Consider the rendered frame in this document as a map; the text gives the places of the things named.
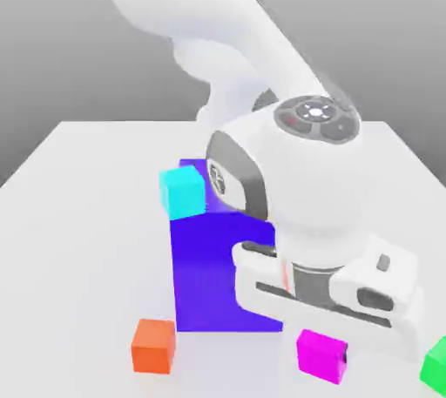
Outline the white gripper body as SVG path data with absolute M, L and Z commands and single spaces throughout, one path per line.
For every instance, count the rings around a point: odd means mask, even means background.
M 355 351 L 419 359 L 424 291 L 413 253 L 372 239 L 347 265 L 286 269 L 274 247 L 246 241 L 233 247 L 233 263 L 242 308 L 346 341 Z

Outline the small magenta cube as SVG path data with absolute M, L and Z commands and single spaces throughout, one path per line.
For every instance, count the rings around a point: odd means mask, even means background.
M 336 385 L 341 383 L 348 365 L 347 342 L 303 329 L 296 349 L 300 371 Z

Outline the small cyan cube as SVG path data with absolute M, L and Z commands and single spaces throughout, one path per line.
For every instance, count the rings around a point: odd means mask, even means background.
M 170 221 L 206 211 L 205 181 L 193 165 L 159 173 L 160 200 Z

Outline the small orange cube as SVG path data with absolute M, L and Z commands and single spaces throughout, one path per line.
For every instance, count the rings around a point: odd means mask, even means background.
M 172 320 L 141 319 L 131 344 L 133 371 L 170 374 L 176 349 L 176 328 Z

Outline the small green cube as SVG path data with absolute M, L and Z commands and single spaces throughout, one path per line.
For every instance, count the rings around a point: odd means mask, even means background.
M 438 394 L 446 397 L 446 335 L 426 353 L 419 378 Z

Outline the large blue box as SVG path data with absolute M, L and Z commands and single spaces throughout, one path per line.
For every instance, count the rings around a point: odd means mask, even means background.
M 282 323 L 248 312 L 234 291 L 233 246 L 241 241 L 274 244 L 274 227 L 219 201 L 206 174 L 204 159 L 181 159 L 205 180 L 206 211 L 170 223 L 173 287 L 180 332 L 278 333 Z

